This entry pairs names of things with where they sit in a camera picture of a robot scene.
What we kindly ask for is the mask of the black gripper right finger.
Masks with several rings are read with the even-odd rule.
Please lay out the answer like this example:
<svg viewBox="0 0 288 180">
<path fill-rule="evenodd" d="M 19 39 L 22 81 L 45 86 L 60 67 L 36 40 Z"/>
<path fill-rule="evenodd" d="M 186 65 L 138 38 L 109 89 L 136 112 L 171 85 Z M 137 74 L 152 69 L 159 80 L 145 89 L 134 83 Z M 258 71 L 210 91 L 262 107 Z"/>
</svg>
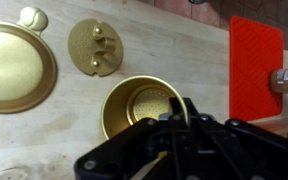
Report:
<svg viewBox="0 0 288 180">
<path fill-rule="evenodd" d="M 188 112 L 188 115 L 190 117 L 192 116 L 196 116 L 198 117 L 199 116 L 199 112 L 198 110 L 196 109 L 194 103 L 192 102 L 192 100 L 188 97 L 185 97 L 183 99 L 184 103 L 185 103 L 185 106 L 186 106 L 186 109 L 187 109 L 187 112 Z"/>
</svg>

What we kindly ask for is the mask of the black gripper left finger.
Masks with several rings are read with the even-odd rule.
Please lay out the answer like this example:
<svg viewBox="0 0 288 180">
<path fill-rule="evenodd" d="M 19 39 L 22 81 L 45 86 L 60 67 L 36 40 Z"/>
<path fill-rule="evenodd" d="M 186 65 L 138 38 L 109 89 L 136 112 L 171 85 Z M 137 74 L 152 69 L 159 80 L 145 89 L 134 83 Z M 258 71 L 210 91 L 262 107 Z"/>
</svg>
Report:
<svg viewBox="0 0 288 180">
<path fill-rule="evenodd" d="M 184 110 L 180 105 L 180 102 L 177 98 L 169 99 L 172 113 L 169 117 L 169 126 L 172 133 L 185 131 L 187 125 L 184 118 Z"/>
</svg>

